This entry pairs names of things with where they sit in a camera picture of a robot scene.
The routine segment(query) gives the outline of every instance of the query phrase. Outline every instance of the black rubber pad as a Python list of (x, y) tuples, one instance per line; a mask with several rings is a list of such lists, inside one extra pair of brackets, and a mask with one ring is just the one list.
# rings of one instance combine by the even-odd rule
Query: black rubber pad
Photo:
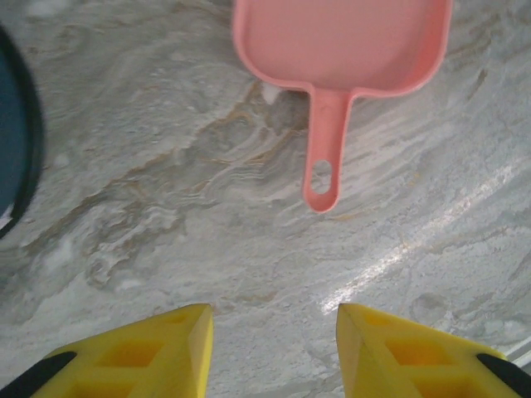
[(0, 398), (30, 398), (75, 357), (75, 352), (62, 352), (39, 361), (0, 390)]
[(525, 371), (489, 354), (479, 354), (477, 358), (515, 393), (522, 398), (531, 398), (531, 376)]

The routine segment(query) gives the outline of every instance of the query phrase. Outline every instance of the dark blue object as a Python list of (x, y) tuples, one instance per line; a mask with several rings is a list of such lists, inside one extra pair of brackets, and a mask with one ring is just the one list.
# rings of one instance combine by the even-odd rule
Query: dark blue object
[(41, 106), (32, 76), (0, 27), (0, 225), (4, 237), (22, 218), (37, 189), (44, 153)]

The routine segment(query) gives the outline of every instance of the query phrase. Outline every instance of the handle hole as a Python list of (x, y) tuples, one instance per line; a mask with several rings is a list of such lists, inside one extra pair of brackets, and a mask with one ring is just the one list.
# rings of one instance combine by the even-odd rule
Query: handle hole
[(312, 190), (320, 195), (330, 190), (332, 165), (326, 160), (318, 160), (312, 169)]

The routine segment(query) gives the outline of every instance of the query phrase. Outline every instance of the dustpan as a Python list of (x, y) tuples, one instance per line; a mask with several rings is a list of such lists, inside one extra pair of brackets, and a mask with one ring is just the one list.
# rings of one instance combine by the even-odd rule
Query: dustpan
[[(260, 79), (309, 93), (303, 195), (317, 212), (339, 199), (345, 131), (353, 101), (424, 85), (441, 64), (452, 0), (235, 0), (233, 40)], [(330, 167), (328, 191), (312, 188)]]

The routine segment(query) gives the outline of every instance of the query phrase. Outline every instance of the dustpan handle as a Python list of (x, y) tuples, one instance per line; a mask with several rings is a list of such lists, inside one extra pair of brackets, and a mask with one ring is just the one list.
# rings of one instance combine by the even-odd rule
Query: dustpan handle
[[(303, 195), (316, 212), (332, 209), (339, 199), (339, 182), (345, 132), (350, 118), (349, 92), (314, 90), (310, 93), (309, 137)], [(330, 166), (330, 186), (326, 193), (312, 188), (314, 166), (326, 161)]]

